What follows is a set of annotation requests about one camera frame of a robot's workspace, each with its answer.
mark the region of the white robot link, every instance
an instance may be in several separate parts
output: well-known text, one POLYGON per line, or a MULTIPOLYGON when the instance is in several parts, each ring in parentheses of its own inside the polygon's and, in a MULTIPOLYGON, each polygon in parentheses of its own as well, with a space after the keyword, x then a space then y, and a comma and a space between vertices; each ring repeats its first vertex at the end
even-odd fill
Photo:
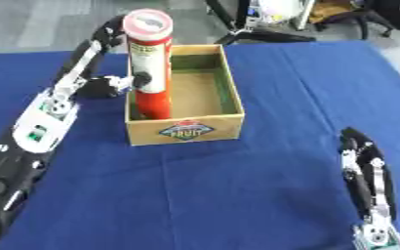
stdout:
POLYGON ((0 236, 45 173, 77 118, 76 97, 113 98, 150 82, 151 77, 144 72, 125 78, 91 76, 100 58, 121 44, 123 18, 106 22, 91 39, 82 42, 61 68, 54 86, 38 94, 0 137, 0 236))

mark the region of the red can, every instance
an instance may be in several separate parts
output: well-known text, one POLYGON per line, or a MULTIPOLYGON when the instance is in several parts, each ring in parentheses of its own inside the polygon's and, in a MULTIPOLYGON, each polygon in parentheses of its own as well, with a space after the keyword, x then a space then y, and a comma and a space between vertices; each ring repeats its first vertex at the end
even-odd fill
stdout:
POLYGON ((171 45, 173 20, 164 12, 140 9, 124 18, 130 72, 147 72, 151 81, 136 90, 140 113, 151 119, 171 116, 171 45))

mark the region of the open wooden crate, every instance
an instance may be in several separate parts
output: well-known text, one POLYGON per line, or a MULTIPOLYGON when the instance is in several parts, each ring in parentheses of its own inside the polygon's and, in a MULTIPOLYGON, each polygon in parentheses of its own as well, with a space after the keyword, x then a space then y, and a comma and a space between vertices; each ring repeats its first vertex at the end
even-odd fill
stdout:
POLYGON ((144 119, 131 93, 126 103, 131 145, 239 138, 244 108, 222 46, 174 46, 172 54, 172 118, 144 119))

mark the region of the blue table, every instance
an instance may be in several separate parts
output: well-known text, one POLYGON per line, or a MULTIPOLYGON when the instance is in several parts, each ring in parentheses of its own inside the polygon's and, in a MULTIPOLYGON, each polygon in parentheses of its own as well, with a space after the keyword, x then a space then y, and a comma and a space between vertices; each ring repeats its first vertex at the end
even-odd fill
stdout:
MULTIPOLYGON (((226 49, 246 108, 241 139, 130 147, 124 100, 79 119, 0 250, 351 249, 358 222, 340 171, 340 129, 391 165, 400 230, 400 75, 362 42, 226 49)), ((0 55, 0 133, 68 53, 0 55)), ((123 75, 125 56, 101 73, 123 75)))

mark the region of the gray floor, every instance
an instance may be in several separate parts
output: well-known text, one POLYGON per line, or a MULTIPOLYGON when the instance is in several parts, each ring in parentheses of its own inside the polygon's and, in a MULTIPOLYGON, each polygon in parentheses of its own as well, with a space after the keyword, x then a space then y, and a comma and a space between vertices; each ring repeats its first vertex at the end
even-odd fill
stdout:
MULTIPOLYGON (((169 13, 175 21, 176 44, 213 43, 225 34, 222 24, 206 15, 202 0, 0 0, 0 53, 72 50, 99 24, 137 8, 169 13)), ((380 37, 381 32, 372 25, 369 41, 400 72, 400 31, 391 38, 380 37)), ((334 24, 321 33, 310 26, 299 33, 322 41, 359 37, 354 23, 334 24)))

